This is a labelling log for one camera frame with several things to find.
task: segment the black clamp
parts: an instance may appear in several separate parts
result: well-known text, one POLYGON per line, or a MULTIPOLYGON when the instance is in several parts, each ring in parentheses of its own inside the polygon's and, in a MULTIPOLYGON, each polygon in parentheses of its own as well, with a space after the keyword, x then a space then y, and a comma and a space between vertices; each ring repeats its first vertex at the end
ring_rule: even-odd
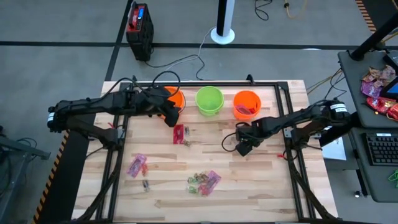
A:
POLYGON ((253 76, 251 76, 250 74, 246 77, 247 81, 250 81, 250 85, 256 85, 256 83, 254 82, 253 76))

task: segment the white pole base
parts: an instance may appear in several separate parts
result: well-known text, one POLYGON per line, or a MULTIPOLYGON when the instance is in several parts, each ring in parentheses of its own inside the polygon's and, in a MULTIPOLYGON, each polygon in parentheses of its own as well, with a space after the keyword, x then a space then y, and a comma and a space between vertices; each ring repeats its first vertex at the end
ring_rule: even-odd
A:
POLYGON ((225 37, 222 37, 222 36, 217 34, 217 28, 214 28, 211 31, 210 36, 211 36, 211 39, 213 39, 213 41, 216 42, 217 44, 225 45, 225 44, 229 44, 232 41, 234 41, 235 32, 232 29, 230 29, 229 30, 229 34, 227 36, 225 36, 225 37))

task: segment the candy pile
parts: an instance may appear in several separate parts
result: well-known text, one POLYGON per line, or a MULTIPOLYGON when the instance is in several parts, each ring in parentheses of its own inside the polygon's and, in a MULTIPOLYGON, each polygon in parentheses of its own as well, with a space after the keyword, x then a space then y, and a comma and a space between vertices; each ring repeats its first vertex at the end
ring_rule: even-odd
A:
POLYGON ((383 71, 369 68, 369 72, 362 78, 361 92, 379 98, 381 89, 396 77, 396 71, 389 65, 386 65, 383 71))
POLYGON ((383 71, 369 68, 369 72, 363 77, 361 92, 368 96, 366 103, 376 113, 384 114, 390 119, 398 119, 398 105, 394 100, 380 97, 380 91, 396 78, 396 71, 386 65, 383 71))
POLYGON ((207 175, 205 172, 195 174, 193 177, 188 178, 187 190, 191 194, 207 196, 212 193, 220 180, 221 177, 214 171, 210 171, 207 175))

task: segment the yellow black hazard tape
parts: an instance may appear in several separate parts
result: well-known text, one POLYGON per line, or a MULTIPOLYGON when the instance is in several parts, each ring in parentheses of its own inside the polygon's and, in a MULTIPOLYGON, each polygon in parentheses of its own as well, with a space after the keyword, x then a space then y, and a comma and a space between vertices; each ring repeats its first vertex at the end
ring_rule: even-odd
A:
POLYGON ((372 33, 374 33, 376 31, 376 27, 374 26, 373 21, 368 14, 368 10, 366 10, 365 5, 363 4, 362 0, 355 0, 355 2, 358 5, 359 10, 361 11, 361 14, 366 22, 366 25, 368 25, 369 30, 372 33))
POLYGON ((51 172, 50 172, 50 175, 49 175, 49 179, 45 183, 43 194, 42 194, 42 196, 40 198, 39 205, 36 208, 35 215, 33 216, 32 224, 36 224, 39 221, 40 213, 41 213, 41 211, 43 209, 45 199, 46 199, 47 195, 49 194, 49 189, 50 189, 52 181, 54 179, 54 175, 55 175, 55 173, 57 171, 57 167, 58 167, 58 165, 60 163, 60 159, 62 157, 63 150, 64 150, 65 146, 67 145, 68 138, 69 138, 69 131, 63 132, 63 138, 62 138, 61 146, 60 146, 60 148, 58 150, 57 156, 55 157, 54 164, 53 164, 53 166, 51 168, 51 172))

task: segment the white pole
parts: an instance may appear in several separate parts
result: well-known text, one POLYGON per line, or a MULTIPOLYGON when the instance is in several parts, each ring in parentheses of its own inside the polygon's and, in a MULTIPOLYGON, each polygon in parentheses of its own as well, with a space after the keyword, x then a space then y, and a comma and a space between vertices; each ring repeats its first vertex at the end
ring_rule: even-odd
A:
POLYGON ((211 31, 211 38, 217 44, 229 44, 235 39, 231 29, 235 0, 219 0, 217 27, 211 31))

